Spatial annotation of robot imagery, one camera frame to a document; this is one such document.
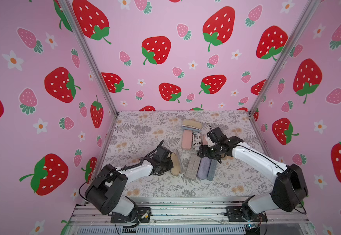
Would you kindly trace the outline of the grey fabric glasses case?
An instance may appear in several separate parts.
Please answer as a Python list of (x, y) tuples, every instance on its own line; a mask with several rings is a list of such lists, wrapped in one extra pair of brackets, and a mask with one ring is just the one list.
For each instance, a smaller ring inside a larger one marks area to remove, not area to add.
[(170, 158), (171, 158), (171, 161), (173, 163), (173, 168), (170, 170), (170, 172), (173, 176), (178, 176), (178, 175), (182, 174), (183, 168), (182, 168), (180, 156), (181, 155), (177, 149), (171, 153)]

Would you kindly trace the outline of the pink case black sunglasses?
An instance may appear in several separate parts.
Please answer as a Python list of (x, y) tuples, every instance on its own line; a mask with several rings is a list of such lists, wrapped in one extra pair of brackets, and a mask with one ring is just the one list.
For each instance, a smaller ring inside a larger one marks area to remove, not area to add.
[(209, 146), (209, 138), (207, 137), (207, 135), (203, 137), (203, 145)]

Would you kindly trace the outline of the purple case brown lining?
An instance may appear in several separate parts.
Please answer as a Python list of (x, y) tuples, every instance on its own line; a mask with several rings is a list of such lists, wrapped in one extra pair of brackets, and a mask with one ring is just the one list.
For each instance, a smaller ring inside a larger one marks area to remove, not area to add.
[(198, 173), (197, 173), (197, 177), (200, 180), (207, 179), (209, 169), (210, 169), (210, 165), (211, 165), (211, 159), (206, 158), (206, 157), (201, 159), (199, 169), (198, 169)]

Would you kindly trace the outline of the green case purple glasses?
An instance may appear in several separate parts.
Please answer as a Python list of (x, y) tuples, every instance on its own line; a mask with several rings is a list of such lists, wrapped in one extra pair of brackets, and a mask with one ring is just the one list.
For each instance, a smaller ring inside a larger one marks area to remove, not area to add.
[(217, 160), (211, 161), (210, 168), (209, 168), (208, 175), (207, 175), (208, 181), (213, 181), (214, 176), (215, 176), (215, 172), (216, 172), (216, 168), (217, 168), (217, 164), (218, 164)]

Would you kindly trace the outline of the pink glasses case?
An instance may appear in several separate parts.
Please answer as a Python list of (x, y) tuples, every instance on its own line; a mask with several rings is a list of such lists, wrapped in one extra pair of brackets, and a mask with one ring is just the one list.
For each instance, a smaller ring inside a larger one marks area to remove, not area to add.
[(192, 149), (192, 138), (193, 132), (191, 130), (183, 130), (181, 148), (183, 150), (191, 150)]

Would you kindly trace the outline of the grey case teal lining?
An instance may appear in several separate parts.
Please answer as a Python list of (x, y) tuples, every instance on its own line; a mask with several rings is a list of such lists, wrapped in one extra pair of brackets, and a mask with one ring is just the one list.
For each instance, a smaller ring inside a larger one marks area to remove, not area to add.
[(191, 155), (187, 166), (185, 177), (190, 180), (196, 180), (201, 158), (197, 155)]

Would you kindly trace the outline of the blue fabric glasses case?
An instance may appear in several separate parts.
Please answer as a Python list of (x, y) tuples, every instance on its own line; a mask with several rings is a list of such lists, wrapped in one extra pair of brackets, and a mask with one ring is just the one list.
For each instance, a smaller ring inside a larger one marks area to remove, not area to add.
[(181, 127), (184, 130), (191, 130), (193, 132), (201, 132), (203, 129), (203, 124), (195, 120), (184, 119), (182, 121)]

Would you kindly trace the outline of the newspaper print glasses case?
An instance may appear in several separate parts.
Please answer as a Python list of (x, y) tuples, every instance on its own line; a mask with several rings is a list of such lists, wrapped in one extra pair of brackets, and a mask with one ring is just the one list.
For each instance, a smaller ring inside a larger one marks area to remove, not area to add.
[(200, 132), (193, 132), (193, 137), (192, 137), (193, 150), (198, 152), (201, 145), (202, 145), (202, 138), (201, 138)]

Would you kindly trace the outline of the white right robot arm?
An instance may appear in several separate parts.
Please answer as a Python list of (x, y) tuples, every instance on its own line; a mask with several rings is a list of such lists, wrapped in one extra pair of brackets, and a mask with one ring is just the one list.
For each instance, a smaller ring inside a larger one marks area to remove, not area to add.
[(223, 156), (234, 157), (252, 166), (273, 183), (272, 191), (245, 200), (241, 207), (245, 220), (275, 209), (292, 212), (308, 196), (306, 181), (298, 165), (286, 165), (271, 159), (237, 136), (227, 138), (218, 127), (207, 133), (206, 140), (208, 144), (199, 147), (197, 156), (219, 163)]

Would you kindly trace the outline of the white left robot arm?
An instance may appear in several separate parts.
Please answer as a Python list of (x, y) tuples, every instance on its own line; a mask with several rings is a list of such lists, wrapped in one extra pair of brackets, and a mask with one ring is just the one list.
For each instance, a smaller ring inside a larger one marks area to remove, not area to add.
[(103, 215), (115, 213), (133, 219), (138, 206), (128, 197), (123, 197), (126, 185), (144, 177), (161, 176), (172, 168), (171, 151), (158, 145), (137, 164), (121, 169), (110, 164), (104, 166), (97, 177), (89, 180), (84, 199)]

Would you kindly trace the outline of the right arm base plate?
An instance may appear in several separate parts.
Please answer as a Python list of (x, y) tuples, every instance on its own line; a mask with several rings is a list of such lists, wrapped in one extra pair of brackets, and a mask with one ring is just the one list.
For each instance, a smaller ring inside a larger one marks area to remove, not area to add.
[(226, 207), (224, 216), (227, 216), (230, 222), (267, 222), (264, 213), (254, 213), (248, 207)]

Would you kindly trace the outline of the aluminium rail frame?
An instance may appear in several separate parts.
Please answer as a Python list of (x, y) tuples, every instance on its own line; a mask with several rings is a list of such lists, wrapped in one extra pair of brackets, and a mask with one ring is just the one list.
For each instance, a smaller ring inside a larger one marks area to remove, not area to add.
[(102, 215), (93, 205), (77, 206), (64, 235), (315, 235), (302, 208), (263, 212), (252, 221), (239, 215), (243, 197), (134, 198), (142, 221)]

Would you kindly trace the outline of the aluminium corner post right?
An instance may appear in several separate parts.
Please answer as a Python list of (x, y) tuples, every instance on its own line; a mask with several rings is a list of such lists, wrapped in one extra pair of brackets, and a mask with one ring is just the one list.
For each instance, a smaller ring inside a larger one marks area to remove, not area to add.
[(275, 78), (279, 74), (279, 72), (282, 69), (283, 64), (287, 61), (290, 51), (293, 48), (293, 46), (297, 43), (299, 38), (302, 36), (305, 28), (307, 27), (309, 21), (312, 19), (314, 13), (316, 12), (318, 6), (320, 4), (320, 1), (318, 0), (312, 0), (308, 1), (304, 10), (302, 11), (297, 23), (295, 24), (293, 31), (291, 32), (289, 39), (285, 45), (285, 48), (282, 50), (279, 58), (275, 62), (273, 68), (271, 69), (270, 73), (268, 74), (266, 78), (266, 82), (263, 86), (263, 88), (260, 91), (260, 94), (256, 98), (251, 110), (248, 112), (249, 117), (253, 118), (254, 113), (259, 107), (262, 99), (266, 95), (266, 93), (270, 90)]

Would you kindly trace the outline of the aluminium corner post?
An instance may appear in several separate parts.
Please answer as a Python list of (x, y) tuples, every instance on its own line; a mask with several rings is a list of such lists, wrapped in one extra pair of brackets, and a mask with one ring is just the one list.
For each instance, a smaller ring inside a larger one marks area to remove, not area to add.
[(65, 0), (61, 0), (59, 2), (63, 8), (64, 14), (65, 14), (69, 24), (70, 24), (70, 26), (74, 32), (76, 40), (77, 40), (79, 46), (81, 47), (81, 50), (83, 51), (83, 54), (86, 58), (86, 61), (88, 62), (88, 65), (91, 68), (93, 75), (95, 76), (97, 84), (99, 85), (99, 88), (100, 88), (101, 92), (103, 93), (103, 96), (105, 97), (107, 104), (109, 105), (113, 115), (115, 117), (117, 117), (119, 112), (117, 111), (117, 109), (114, 105), (114, 102), (113, 102), (111, 96), (109, 95), (108, 88), (106, 87), (106, 84), (105, 84), (104, 79), (101, 75), (101, 72), (97, 67), (96, 61), (95, 61), (95, 59), (91, 53), (91, 50), (90, 50), (88, 44), (86, 43), (84, 35), (83, 35), (81, 29), (79, 28), (78, 21), (75, 17), (75, 14), (73, 13), (72, 6), (71, 6), (70, 2), (65, 1)]
[(270, 73), (268, 74), (266, 78), (266, 82), (263, 86), (263, 88), (260, 91), (260, 94), (256, 98), (251, 110), (248, 112), (249, 117), (253, 118), (254, 113), (259, 107), (262, 99), (266, 95), (266, 93), (270, 90), (275, 78), (279, 74), (279, 72), (282, 69), (283, 64), (287, 61), (290, 51), (293, 48), (293, 46), (297, 43), (299, 38), (302, 36), (305, 28), (307, 27), (309, 21), (312, 19), (314, 13), (316, 12), (318, 6), (320, 4), (320, 1), (318, 0), (312, 0), (308, 1), (304, 10), (302, 11), (297, 23), (295, 24), (293, 31), (291, 32), (289, 39), (285, 45), (285, 48), (282, 50), (279, 58), (275, 62), (273, 68), (271, 69)]

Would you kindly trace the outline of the aluminium corner post left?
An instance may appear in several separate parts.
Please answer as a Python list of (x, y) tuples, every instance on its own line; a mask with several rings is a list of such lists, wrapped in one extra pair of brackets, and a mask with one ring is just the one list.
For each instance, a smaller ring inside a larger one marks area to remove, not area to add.
[(101, 75), (101, 72), (97, 67), (96, 61), (95, 61), (95, 59), (91, 53), (91, 50), (90, 50), (88, 44), (86, 43), (84, 35), (83, 35), (81, 29), (79, 28), (78, 21), (75, 17), (75, 14), (73, 13), (72, 6), (71, 6), (70, 2), (65, 1), (65, 0), (61, 0), (59, 2), (63, 8), (64, 14), (65, 14), (69, 24), (70, 24), (70, 26), (74, 32), (76, 40), (77, 40), (79, 46), (81, 47), (81, 50), (83, 51), (83, 54), (86, 58), (86, 61), (88, 62), (88, 65), (91, 68), (93, 75), (95, 76), (97, 84), (99, 85), (99, 88), (100, 88), (101, 92), (103, 93), (103, 96), (105, 97), (107, 104), (109, 105), (113, 115), (115, 117), (117, 117), (119, 112), (117, 111), (117, 109), (114, 105), (114, 102), (113, 102), (111, 96), (109, 95), (108, 88), (106, 87), (106, 84), (105, 84), (104, 79)]

